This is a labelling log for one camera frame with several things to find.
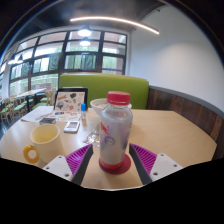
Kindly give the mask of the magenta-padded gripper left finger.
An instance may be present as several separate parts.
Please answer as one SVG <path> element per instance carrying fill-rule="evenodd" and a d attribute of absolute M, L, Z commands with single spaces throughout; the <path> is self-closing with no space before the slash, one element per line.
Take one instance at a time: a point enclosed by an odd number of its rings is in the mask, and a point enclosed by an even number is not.
<path fill-rule="evenodd" d="M 88 144 L 67 156 L 55 157 L 44 167 L 44 170 L 76 185 L 81 185 L 92 155 L 93 145 Z"/>

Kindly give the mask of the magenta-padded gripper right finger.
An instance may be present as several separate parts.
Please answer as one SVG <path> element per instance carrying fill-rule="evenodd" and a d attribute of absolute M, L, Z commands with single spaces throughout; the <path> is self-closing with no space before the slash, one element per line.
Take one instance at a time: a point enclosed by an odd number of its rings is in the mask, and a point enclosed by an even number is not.
<path fill-rule="evenodd" d="M 131 155 L 140 180 L 147 185 L 182 169 L 176 161 L 165 153 L 155 154 L 141 146 L 130 143 Z"/>

